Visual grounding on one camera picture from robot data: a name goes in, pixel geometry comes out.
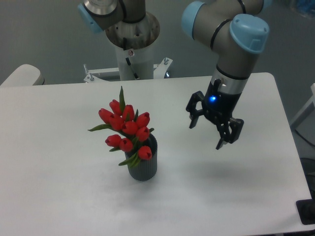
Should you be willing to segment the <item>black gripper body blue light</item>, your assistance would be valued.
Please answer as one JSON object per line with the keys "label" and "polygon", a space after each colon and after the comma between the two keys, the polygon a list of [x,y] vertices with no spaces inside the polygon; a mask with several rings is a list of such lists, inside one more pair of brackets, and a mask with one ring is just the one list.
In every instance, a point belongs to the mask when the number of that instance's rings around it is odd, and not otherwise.
{"label": "black gripper body blue light", "polygon": [[239,94],[229,94],[219,91],[222,85],[220,79],[210,82],[204,100],[202,109],[204,116],[213,124],[228,122],[232,117],[232,112],[241,96]]}

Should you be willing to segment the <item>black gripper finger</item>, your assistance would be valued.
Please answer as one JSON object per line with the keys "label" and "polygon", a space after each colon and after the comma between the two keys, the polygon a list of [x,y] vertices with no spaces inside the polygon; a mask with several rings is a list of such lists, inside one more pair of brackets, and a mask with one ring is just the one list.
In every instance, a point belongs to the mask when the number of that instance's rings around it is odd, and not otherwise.
{"label": "black gripper finger", "polygon": [[203,109],[197,109],[196,105],[198,102],[204,100],[204,94],[201,91],[193,93],[190,97],[190,100],[186,106],[186,111],[189,112],[190,125],[189,129],[192,129],[196,126],[200,116],[204,115]]}
{"label": "black gripper finger", "polygon": [[239,118],[230,118],[224,123],[219,121],[216,123],[217,130],[220,134],[219,142],[216,149],[219,150],[223,145],[227,143],[234,143],[238,140],[240,133],[242,131],[244,121]]}

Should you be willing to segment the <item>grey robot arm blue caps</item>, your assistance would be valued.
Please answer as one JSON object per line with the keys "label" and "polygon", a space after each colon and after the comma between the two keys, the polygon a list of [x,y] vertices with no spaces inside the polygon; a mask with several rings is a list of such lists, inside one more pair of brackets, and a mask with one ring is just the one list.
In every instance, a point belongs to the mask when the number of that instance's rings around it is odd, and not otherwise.
{"label": "grey robot arm blue caps", "polygon": [[[217,0],[190,3],[182,14],[182,30],[213,52],[219,60],[206,93],[195,92],[186,107],[195,127],[204,116],[220,134],[217,147],[235,142],[243,120],[232,116],[269,35],[268,24],[258,14],[269,0]],[[152,79],[150,47],[160,25],[143,0],[86,0],[78,11],[93,32],[105,32],[117,49],[121,80]]]}

